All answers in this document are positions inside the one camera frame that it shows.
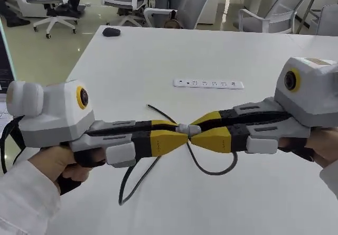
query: camera lens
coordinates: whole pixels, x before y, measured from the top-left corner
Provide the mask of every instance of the camera lens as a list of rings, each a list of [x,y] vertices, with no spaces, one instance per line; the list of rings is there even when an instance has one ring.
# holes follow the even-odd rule
[[[84,90],[84,88],[80,91],[80,99],[84,106],[88,105],[88,93]]]
[[[284,77],[285,87],[289,91],[292,91],[296,87],[296,82],[297,82],[296,75],[292,71],[288,71]]]

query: black handle grip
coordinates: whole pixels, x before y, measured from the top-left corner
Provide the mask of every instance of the black handle grip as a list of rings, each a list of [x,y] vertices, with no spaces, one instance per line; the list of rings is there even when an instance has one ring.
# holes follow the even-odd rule
[[[71,178],[64,178],[62,175],[58,177],[57,183],[59,184],[61,195],[66,194],[81,185],[81,182],[73,181]]]
[[[291,138],[290,143],[286,147],[280,147],[283,152],[292,152],[293,154],[307,160],[314,162],[315,151],[311,148],[306,148],[307,138]]]
[[[106,163],[105,160],[96,162],[93,158],[94,153],[100,151],[100,148],[96,149],[86,149],[85,151],[74,152],[74,159],[76,163],[81,165],[82,167],[97,167],[104,165]]]

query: white sleeve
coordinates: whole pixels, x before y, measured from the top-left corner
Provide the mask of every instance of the white sleeve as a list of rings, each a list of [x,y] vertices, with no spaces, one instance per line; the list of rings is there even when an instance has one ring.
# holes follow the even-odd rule
[[[29,161],[0,177],[0,234],[45,234],[60,207],[57,187]]]
[[[324,168],[320,177],[338,198],[338,160]]]

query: black cable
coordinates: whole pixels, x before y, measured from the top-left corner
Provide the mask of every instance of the black cable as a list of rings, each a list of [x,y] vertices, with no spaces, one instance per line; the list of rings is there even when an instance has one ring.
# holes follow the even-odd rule
[[[155,161],[153,161],[151,166],[147,169],[147,171],[138,180],[138,182],[136,183],[136,185],[134,186],[132,191],[128,194],[128,196],[126,198],[123,199],[123,193],[125,191],[125,186],[126,186],[127,180],[129,178],[130,174],[132,173],[133,169],[137,165],[137,163],[134,166],[131,166],[131,167],[128,168],[125,175],[123,176],[123,179],[122,179],[122,182],[121,182],[121,187],[120,187],[120,193],[119,193],[119,196],[118,196],[118,204],[120,206],[122,206],[124,203],[126,203],[133,196],[133,194],[136,192],[137,188],[141,185],[142,181],[145,179],[145,177],[148,175],[148,173],[153,169],[153,167],[156,165],[156,163],[159,161],[159,159],[161,157],[162,156],[159,156],[155,159]]]
[[[15,164],[16,160],[19,158],[19,156],[22,154],[22,152],[24,151],[25,149],[22,149],[18,154],[17,156],[15,157],[14,161],[13,161],[13,165]]]
[[[165,114],[164,112],[162,112],[161,110],[157,109],[156,107],[152,106],[152,105],[147,105],[149,108],[155,110],[156,112],[158,112],[159,114],[163,115],[165,118],[167,118],[168,120],[170,120],[172,123],[176,123],[170,116],[168,116],[167,114]],[[188,150],[190,152],[190,155],[195,163],[195,165],[198,167],[199,170],[201,170],[203,173],[207,174],[207,175],[212,175],[212,176],[220,176],[220,175],[225,175],[227,173],[229,173],[231,170],[233,170],[235,168],[235,166],[237,165],[238,162],[238,155],[236,152],[232,152],[233,154],[233,161],[231,163],[231,165],[221,171],[221,172],[209,172],[207,170],[205,170],[197,161],[194,153],[192,152],[191,146],[189,143],[186,143]],[[125,186],[126,183],[128,181],[128,178],[130,176],[130,174],[132,173],[133,169],[135,168],[135,166],[137,165],[138,162],[136,162],[136,164],[134,166],[131,166],[128,168],[128,170],[126,171],[125,175],[123,176],[122,182],[121,182],[121,187],[120,187],[120,192],[119,192],[119,196],[118,196],[118,204],[120,206],[122,206],[124,203],[126,203],[132,196],[133,194],[136,192],[137,188],[141,185],[142,181],[145,179],[145,177],[148,175],[148,173],[154,168],[154,166],[156,165],[156,163],[158,162],[158,160],[161,158],[162,156],[159,156],[155,159],[155,161],[151,164],[151,166],[147,169],[147,171],[142,175],[142,177],[138,180],[138,182],[136,183],[136,185],[134,186],[134,188],[132,189],[132,191],[128,194],[128,196],[126,198],[123,199],[123,194],[124,194],[124,190],[125,190]]]
[[[1,167],[3,173],[7,173],[6,159],[5,159],[5,142],[6,138],[10,135],[12,130],[17,127],[18,122],[23,118],[23,116],[16,117],[11,120],[4,128],[1,138],[0,138],[0,158],[1,158]]]

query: chair base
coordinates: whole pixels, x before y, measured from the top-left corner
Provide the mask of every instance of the chair base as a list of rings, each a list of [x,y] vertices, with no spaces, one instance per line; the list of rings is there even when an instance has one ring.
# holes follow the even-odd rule
[[[45,18],[43,20],[40,20],[38,22],[35,22],[33,24],[33,27],[34,27],[34,30],[37,31],[37,26],[38,25],[42,25],[42,24],[46,24],[46,23],[49,23],[48,27],[47,27],[47,30],[46,30],[46,34],[49,35],[50,34],[50,31],[51,29],[53,28],[54,24],[55,23],[60,23],[60,24],[63,24],[63,25],[66,25],[66,26],[69,26],[70,28],[73,29],[73,33],[76,33],[76,29],[75,29],[75,26],[68,23],[66,20],[74,20],[74,22],[76,23],[76,21],[78,20],[78,18],[75,18],[75,17],[66,17],[66,16],[56,16],[56,17],[48,17],[48,18]]]
[[[141,24],[139,24],[136,20],[141,20],[145,24],[145,19],[143,17],[128,15],[124,16],[123,19],[120,21],[118,26],[123,26],[127,21],[131,22],[133,25],[137,27],[143,27]]]

